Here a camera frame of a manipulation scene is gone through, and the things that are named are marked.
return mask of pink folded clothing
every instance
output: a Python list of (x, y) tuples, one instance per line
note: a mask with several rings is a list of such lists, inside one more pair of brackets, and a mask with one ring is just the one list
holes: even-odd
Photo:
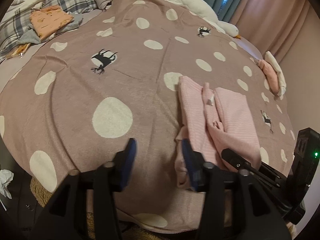
[(277, 95), (280, 90), (277, 72), (263, 59), (258, 61), (258, 67), (266, 75), (271, 91)]
[(246, 97), (224, 88), (211, 90), (187, 76), (179, 78), (182, 123), (177, 140), (175, 170), (178, 187), (189, 188), (189, 178), (182, 156), (181, 142), (189, 138), (194, 151), (220, 169), (236, 171), (221, 158), (222, 150), (230, 148), (259, 169), (260, 146)]

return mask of orange patterned cloth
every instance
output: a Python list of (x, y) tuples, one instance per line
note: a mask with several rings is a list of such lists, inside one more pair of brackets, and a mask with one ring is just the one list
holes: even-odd
[(73, 16), (65, 13), (59, 5), (53, 5), (30, 15), (30, 21), (42, 41), (71, 22)]

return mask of black bracket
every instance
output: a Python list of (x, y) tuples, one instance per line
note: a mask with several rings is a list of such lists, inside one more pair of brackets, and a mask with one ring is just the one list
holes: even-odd
[(93, 189), (96, 240), (121, 240), (113, 192), (128, 184), (136, 155), (133, 138), (125, 150), (95, 171), (71, 170), (41, 212), (30, 240), (89, 240), (86, 223), (86, 193)]

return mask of bed sheet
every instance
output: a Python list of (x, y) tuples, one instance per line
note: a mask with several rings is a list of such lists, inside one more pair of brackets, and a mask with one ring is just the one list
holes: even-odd
[[(202, 26), (211, 33), (200, 37)], [(131, 181), (115, 194), (119, 218), (160, 233), (197, 228), (204, 194), (178, 189), (174, 169), (181, 75), (245, 95), (262, 160), (288, 174), (295, 138), (286, 99), (230, 36), (164, 0), (114, 0), (42, 46), (0, 94), (3, 141), (53, 192), (69, 170), (96, 169), (136, 138)]]

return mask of goose plush toy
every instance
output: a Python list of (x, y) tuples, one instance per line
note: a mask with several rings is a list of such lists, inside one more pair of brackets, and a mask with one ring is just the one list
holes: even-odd
[(234, 38), (240, 38), (239, 30), (236, 26), (218, 20), (214, 10), (203, 0), (166, 0), (170, 3), (180, 5), (188, 9), (191, 13), (198, 15), (210, 25), (223, 33), (226, 33)]

